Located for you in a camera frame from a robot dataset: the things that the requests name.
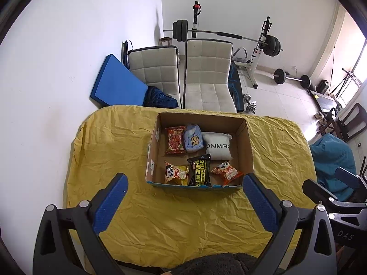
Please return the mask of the yellow panda snack bag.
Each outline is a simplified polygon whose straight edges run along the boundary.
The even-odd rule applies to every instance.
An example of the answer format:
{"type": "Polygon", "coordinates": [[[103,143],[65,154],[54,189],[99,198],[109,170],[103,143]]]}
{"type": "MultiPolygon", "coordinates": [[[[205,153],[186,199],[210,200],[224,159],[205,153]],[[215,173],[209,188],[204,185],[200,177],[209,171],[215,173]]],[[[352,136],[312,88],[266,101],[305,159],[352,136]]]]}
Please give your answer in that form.
{"type": "Polygon", "coordinates": [[[189,166],[173,165],[165,162],[165,184],[187,186],[189,183],[189,166]]]}

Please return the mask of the yellow table cloth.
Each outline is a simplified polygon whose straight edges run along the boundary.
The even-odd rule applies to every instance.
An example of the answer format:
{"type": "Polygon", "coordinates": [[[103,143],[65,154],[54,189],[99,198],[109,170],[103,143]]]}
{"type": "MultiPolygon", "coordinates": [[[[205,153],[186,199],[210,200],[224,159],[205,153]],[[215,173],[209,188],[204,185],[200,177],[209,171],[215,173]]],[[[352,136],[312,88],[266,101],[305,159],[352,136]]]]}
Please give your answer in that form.
{"type": "MultiPolygon", "coordinates": [[[[97,110],[73,141],[67,205],[91,199],[117,173],[129,187],[101,239],[118,261],[174,267],[206,255],[258,256],[271,234],[265,231],[242,189],[157,187],[146,182],[147,151],[159,109],[112,106],[97,110]]],[[[303,194],[315,179],[309,145],[299,126],[277,117],[239,115],[249,131],[255,175],[280,199],[311,208],[303,194]]]]}

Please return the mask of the dark blue knitted cloth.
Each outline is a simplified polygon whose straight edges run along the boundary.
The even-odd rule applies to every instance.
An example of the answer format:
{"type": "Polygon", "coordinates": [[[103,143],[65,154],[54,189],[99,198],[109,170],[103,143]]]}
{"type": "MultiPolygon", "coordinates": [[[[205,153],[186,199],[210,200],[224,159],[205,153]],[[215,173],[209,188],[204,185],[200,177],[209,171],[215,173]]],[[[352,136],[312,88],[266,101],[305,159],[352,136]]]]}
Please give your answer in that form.
{"type": "Polygon", "coordinates": [[[175,109],[178,108],[178,102],[171,95],[164,93],[155,86],[149,86],[143,100],[144,107],[156,107],[175,109]]]}

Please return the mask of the white padded chair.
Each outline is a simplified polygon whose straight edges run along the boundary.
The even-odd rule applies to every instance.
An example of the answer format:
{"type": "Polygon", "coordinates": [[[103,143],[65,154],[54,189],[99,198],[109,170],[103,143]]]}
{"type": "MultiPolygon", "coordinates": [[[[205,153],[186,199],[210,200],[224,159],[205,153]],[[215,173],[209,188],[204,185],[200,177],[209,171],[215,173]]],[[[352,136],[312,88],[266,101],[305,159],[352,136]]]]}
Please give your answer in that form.
{"type": "Polygon", "coordinates": [[[178,48],[174,45],[132,50],[128,53],[131,73],[148,86],[170,95],[182,108],[178,69],[178,48]]]}
{"type": "Polygon", "coordinates": [[[225,40],[191,38],[185,42],[183,107],[236,113],[228,88],[233,44],[225,40]]]}

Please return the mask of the black fuzzy sleeve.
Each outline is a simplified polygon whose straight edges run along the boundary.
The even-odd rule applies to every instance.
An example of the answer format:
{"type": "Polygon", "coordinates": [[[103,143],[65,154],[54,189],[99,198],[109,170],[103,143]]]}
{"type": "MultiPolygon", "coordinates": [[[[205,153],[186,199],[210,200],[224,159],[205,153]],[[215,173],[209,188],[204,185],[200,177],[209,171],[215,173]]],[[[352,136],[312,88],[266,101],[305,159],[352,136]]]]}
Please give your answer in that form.
{"type": "Polygon", "coordinates": [[[257,258],[246,253],[202,256],[172,268],[170,274],[247,274],[257,258]]]}

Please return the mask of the light blue cartoon tissue pack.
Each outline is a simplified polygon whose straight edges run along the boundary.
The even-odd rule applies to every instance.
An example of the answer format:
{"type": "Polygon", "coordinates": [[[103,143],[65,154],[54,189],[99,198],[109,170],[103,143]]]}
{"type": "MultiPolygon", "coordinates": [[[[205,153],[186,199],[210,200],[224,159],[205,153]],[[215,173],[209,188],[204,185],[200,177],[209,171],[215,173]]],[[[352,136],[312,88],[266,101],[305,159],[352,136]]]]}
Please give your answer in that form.
{"type": "Polygon", "coordinates": [[[195,153],[204,147],[202,132],[197,124],[189,124],[183,134],[185,150],[188,153],[195,153]]]}

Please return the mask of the orange panda snack bag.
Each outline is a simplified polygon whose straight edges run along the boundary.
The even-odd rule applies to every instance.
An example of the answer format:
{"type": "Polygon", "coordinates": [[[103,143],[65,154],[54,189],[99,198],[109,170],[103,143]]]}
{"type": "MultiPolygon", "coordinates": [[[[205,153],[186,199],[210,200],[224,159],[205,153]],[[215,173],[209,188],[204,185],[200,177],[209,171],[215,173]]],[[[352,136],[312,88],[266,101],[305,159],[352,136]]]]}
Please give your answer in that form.
{"type": "Polygon", "coordinates": [[[224,186],[244,175],[241,171],[238,171],[235,167],[233,167],[229,161],[225,161],[213,168],[211,170],[211,174],[221,176],[224,186]]]}

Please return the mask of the blue foam mat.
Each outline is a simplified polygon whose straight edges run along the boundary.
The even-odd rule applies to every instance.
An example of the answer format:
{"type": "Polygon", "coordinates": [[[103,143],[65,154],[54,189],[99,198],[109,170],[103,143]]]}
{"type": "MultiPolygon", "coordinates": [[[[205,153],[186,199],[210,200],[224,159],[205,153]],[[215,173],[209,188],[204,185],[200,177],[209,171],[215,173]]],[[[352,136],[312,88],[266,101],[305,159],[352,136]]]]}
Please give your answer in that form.
{"type": "Polygon", "coordinates": [[[144,82],[110,54],[101,66],[90,97],[102,106],[141,106],[147,89],[144,82]]]}

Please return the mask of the black shoe shine wipes pack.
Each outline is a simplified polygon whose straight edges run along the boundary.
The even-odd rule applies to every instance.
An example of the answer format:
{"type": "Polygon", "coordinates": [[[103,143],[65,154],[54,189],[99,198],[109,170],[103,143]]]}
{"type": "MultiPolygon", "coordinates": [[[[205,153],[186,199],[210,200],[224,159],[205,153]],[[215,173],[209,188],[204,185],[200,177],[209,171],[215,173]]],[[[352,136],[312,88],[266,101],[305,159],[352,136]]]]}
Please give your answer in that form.
{"type": "Polygon", "coordinates": [[[187,162],[190,164],[192,176],[189,181],[189,186],[206,186],[211,187],[210,182],[210,161],[211,155],[201,155],[198,157],[189,158],[187,162]]]}

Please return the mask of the teal bean bag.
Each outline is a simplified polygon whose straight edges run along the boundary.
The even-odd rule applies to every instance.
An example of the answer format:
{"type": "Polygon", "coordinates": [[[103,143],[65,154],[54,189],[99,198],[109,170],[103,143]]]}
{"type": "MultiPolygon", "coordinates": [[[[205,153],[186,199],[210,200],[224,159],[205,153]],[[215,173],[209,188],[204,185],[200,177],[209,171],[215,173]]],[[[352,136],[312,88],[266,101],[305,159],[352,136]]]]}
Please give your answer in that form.
{"type": "Polygon", "coordinates": [[[339,201],[347,201],[353,189],[335,177],[337,168],[356,175],[356,165],[351,148],[338,137],[329,133],[309,145],[314,161],[317,182],[330,191],[339,201]]]}

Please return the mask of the white ONMAX pouch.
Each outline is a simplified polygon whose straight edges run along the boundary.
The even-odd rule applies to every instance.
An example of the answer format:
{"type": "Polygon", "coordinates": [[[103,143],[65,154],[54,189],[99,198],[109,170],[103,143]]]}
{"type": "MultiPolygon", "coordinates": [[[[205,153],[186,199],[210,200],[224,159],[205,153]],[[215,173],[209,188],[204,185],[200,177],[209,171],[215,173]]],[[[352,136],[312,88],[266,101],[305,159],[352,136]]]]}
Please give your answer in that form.
{"type": "Polygon", "coordinates": [[[210,154],[212,160],[232,160],[230,142],[232,136],[226,133],[202,132],[206,146],[206,154],[210,154]]]}

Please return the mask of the brown cardboard box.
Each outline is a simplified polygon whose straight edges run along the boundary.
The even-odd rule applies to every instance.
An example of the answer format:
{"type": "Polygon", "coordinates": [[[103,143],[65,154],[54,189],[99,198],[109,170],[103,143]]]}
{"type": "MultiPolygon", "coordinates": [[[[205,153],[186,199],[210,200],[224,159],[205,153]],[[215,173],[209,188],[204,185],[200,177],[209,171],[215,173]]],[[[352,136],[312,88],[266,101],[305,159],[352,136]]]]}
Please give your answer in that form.
{"type": "Polygon", "coordinates": [[[181,112],[161,112],[157,115],[150,137],[147,153],[146,182],[153,186],[180,188],[177,184],[165,184],[165,163],[175,166],[189,166],[189,158],[206,154],[206,147],[196,152],[168,154],[169,139],[167,129],[187,125],[198,125],[202,132],[225,133],[232,136],[227,144],[230,149],[230,165],[246,176],[254,171],[253,152],[249,138],[249,128],[241,116],[214,115],[210,112],[198,114],[181,112]]]}

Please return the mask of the blue black bench pad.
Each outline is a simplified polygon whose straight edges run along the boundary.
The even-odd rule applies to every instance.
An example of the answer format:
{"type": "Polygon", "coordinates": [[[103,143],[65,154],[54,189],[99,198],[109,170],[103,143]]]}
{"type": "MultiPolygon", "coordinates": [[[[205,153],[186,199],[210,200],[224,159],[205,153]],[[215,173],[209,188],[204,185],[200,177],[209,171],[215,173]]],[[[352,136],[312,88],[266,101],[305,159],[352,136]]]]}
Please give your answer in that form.
{"type": "Polygon", "coordinates": [[[241,81],[238,74],[238,69],[235,63],[232,61],[230,66],[230,72],[228,75],[228,89],[233,99],[236,111],[241,113],[245,111],[245,105],[243,101],[243,91],[241,81]]]}

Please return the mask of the dark wooden chair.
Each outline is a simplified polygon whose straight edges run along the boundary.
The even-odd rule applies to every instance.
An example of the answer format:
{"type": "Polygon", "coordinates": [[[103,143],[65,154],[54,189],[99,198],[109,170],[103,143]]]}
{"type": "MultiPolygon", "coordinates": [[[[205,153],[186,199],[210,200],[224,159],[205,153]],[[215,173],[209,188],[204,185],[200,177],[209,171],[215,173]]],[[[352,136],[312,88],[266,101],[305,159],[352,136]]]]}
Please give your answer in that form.
{"type": "Polygon", "coordinates": [[[344,142],[349,142],[366,130],[366,109],[359,103],[342,118],[334,113],[335,109],[332,108],[323,115],[325,124],[318,127],[317,132],[321,136],[332,134],[344,142]]]}

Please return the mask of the red floral snack bag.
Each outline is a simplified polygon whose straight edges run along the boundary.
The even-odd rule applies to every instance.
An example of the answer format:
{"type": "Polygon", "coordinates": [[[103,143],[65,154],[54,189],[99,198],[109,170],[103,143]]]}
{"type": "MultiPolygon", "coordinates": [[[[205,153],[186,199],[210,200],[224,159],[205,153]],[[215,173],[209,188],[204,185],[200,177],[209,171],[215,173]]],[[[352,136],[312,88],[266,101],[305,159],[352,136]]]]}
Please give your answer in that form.
{"type": "Polygon", "coordinates": [[[166,128],[167,132],[167,154],[185,153],[184,133],[186,126],[176,126],[166,128]]]}

